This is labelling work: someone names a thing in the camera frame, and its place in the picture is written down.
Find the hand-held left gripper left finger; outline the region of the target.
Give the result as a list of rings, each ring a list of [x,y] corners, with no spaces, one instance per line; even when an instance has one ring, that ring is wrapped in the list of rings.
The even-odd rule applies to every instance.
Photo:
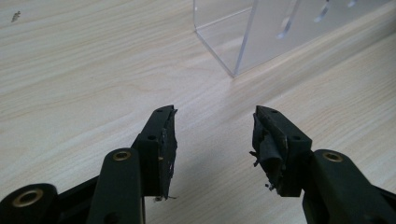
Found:
[[[176,112],[172,105],[155,109],[130,147],[105,156],[86,224],[145,224],[145,198],[169,197]]]

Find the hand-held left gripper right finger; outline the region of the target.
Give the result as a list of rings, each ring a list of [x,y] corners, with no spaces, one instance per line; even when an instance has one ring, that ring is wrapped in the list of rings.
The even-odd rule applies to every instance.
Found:
[[[346,155],[313,151],[312,140],[281,112],[256,107],[250,152],[268,189],[303,198],[308,224],[396,224],[396,194],[374,186]]]

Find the clear acrylic box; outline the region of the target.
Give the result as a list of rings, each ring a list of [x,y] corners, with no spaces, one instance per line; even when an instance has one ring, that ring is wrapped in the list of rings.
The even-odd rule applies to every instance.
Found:
[[[195,33],[236,77],[391,0],[193,0]]]

